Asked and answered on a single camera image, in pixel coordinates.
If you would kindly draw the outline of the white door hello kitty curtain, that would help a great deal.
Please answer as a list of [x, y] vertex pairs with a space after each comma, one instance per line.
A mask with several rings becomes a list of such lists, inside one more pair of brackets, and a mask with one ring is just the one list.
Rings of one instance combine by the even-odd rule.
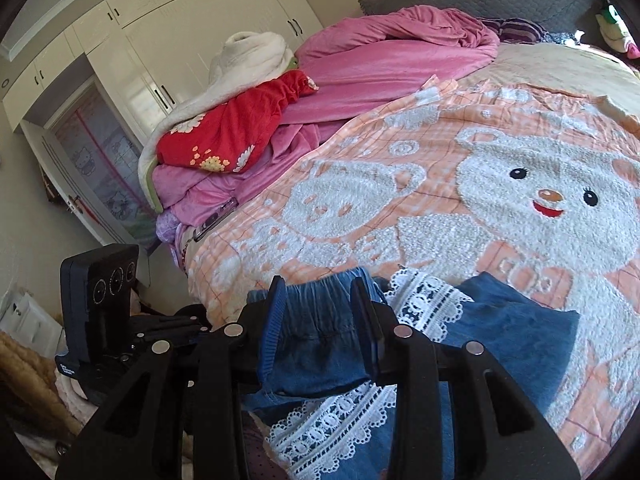
[[138, 181], [139, 145], [92, 78], [47, 120], [32, 110], [20, 129], [68, 209], [102, 245], [160, 244]]

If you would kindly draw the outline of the red floral garment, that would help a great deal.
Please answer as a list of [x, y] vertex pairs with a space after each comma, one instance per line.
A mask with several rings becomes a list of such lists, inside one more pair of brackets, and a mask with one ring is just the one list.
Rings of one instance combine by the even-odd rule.
[[168, 130], [157, 143], [157, 161], [213, 174], [240, 174], [262, 156], [284, 110], [318, 90], [302, 70], [288, 70]]

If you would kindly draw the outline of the blue denim pants lace trim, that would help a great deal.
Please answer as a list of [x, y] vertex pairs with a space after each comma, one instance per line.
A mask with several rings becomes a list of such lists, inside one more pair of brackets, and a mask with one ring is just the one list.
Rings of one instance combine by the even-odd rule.
[[488, 273], [279, 286], [243, 403], [296, 479], [575, 479], [544, 414], [578, 321]]

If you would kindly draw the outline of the cream fleece blanket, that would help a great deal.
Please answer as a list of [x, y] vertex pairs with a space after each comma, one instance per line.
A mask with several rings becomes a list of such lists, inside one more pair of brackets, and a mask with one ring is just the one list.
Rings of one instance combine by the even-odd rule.
[[164, 208], [151, 174], [157, 165], [156, 147], [160, 137], [172, 127], [229, 101], [243, 91], [280, 77], [292, 67], [293, 58], [293, 51], [276, 32], [237, 32], [224, 42], [209, 67], [209, 83], [205, 90], [178, 104], [157, 124], [144, 144], [138, 160], [138, 177], [146, 200], [157, 214]]

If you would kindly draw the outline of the purple striped pillow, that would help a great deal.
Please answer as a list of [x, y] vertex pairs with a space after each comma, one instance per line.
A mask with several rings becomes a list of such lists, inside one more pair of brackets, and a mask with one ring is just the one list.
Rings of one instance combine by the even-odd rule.
[[506, 44], [539, 44], [546, 38], [546, 30], [524, 18], [482, 18], [480, 20]]

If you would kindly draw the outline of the pink quilt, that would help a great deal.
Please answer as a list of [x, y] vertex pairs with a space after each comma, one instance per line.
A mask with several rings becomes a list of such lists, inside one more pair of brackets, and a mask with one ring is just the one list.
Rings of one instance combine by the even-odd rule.
[[345, 18], [320, 30], [299, 48], [289, 47], [289, 70], [302, 70], [319, 90], [284, 110], [257, 162], [240, 174], [157, 162], [151, 177], [161, 214], [197, 226], [229, 200], [248, 202], [345, 122], [418, 91], [432, 77], [459, 79], [488, 66], [498, 45], [477, 18], [434, 6]]

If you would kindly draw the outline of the pink bear pattern blanket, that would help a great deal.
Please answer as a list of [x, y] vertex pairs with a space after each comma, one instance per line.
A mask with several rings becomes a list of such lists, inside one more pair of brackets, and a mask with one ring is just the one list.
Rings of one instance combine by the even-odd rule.
[[352, 119], [186, 251], [215, 325], [276, 275], [354, 266], [437, 341], [516, 357], [590, 476], [639, 403], [639, 78], [601, 53], [504, 47], [494, 64]]

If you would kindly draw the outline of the pile of clothes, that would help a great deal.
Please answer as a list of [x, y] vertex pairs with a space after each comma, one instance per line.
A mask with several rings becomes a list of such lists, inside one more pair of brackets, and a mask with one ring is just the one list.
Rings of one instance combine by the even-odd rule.
[[596, 20], [605, 43], [615, 52], [623, 54], [630, 60], [640, 58], [639, 48], [632, 38], [624, 20], [617, 13], [615, 6], [608, 0], [600, 0], [601, 9]]

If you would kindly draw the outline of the white wardrobe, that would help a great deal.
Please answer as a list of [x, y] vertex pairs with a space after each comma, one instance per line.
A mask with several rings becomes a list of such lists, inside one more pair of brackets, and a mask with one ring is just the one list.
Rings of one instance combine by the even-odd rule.
[[320, 27], [307, 0], [17, 0], [1, 29], [2, 105], [12, 130], [44, 124], [88, 74], [144, 143], [207, 87], [235, 32], [297, 48]]

